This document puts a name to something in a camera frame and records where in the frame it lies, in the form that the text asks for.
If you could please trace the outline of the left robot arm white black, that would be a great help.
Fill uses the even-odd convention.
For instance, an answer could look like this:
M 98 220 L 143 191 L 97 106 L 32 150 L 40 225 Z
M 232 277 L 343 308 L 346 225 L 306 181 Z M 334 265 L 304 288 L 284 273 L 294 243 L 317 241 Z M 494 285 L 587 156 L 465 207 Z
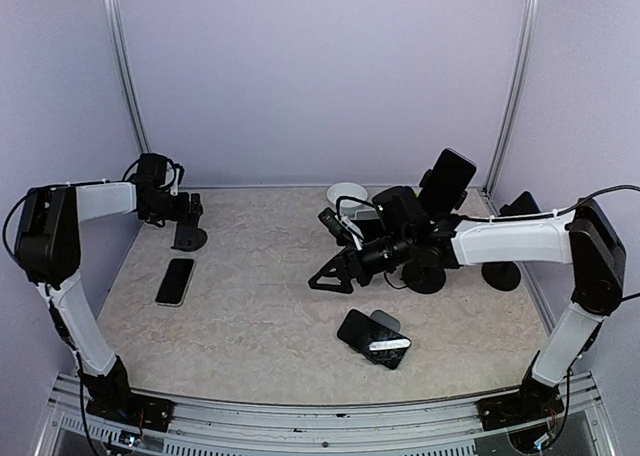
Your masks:
M 82 284 L 82 223 L 134 214 L 158 228 L 175 225 L 173 249 L 195 252 L 207 234 L 199 194 L 180 190 L 182 165 L 157 153 L 144 153 L 119 181 L 60 183 L 33 187 L 14 205 L 20 216 L 15 242 L 4 246 L 44 299 L 60 338 L 78 360 L 84 385 L 101 392 L 102 406 L 121 421 L 140 410 L 129 390 L 125 368 L 101 334 Z

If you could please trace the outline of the phone with clear case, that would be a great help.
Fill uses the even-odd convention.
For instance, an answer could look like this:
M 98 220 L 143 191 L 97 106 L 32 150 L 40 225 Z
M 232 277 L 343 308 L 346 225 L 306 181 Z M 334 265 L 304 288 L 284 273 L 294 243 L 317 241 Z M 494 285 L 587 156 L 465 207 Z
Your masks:
M 156 293 L 155 303 L 160 306 L 168 307 L 181 306 L 191 281 L 194 268 L 194 259 L 172 259 L 168 264 L 165 275 Z

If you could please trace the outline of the dark grey folding phone stand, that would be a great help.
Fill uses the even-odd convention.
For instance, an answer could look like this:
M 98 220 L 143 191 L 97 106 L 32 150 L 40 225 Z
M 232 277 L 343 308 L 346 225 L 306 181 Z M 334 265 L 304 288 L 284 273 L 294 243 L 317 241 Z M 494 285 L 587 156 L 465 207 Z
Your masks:
M 201 249 L 208 240 L 205 230 L 186 224 L 177 224 L 174 233 L 174 242 L 171 248 L 182 252 L 194 252 Z

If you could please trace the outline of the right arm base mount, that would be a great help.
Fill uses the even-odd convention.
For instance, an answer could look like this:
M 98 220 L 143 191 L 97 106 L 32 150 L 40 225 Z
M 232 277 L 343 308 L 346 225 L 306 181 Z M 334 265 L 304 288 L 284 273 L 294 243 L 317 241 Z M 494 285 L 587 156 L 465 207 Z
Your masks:
M 535 380 L 531 370 L 516 391 L 482 398 L 476 406 L 484 431 L 536 421 L 565 410 L 558 385 L 547 386 Z

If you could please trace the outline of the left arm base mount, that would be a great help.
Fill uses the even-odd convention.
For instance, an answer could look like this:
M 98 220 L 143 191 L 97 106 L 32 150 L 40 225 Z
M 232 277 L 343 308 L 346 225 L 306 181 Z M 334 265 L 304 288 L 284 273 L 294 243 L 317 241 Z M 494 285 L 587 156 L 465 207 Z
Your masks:
M 166 433 L 173 416 L 174 403 L 169 399 L 134 393 L 124 408 L 92 399 L 87 403 L 86 411 L 109 421 Z

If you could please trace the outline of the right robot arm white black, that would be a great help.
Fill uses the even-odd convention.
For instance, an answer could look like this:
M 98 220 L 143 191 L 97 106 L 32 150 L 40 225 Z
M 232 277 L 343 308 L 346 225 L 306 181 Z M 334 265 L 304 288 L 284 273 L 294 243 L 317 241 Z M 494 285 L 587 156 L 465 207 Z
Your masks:
M 489 263 L 550 262 L 573 268 L 571 302 L 543 349 L 531 363 L 511 409 L 523 420 L 535 418 L 551 400 L 572 363 L 605 318 L 623 301 L 626 250 L 606 215 L 591 197 L 546 213 L 473 218 L 430 215 L 408 186 L 377 194 L 370 203 L 381 231 L 364 240 L 354 226 L 327 208 L 320 221 L 347 245 L 308 285 L 314 290 L 350 294 L 374 275 L 414 263 L 424 269 L 457 269 Z

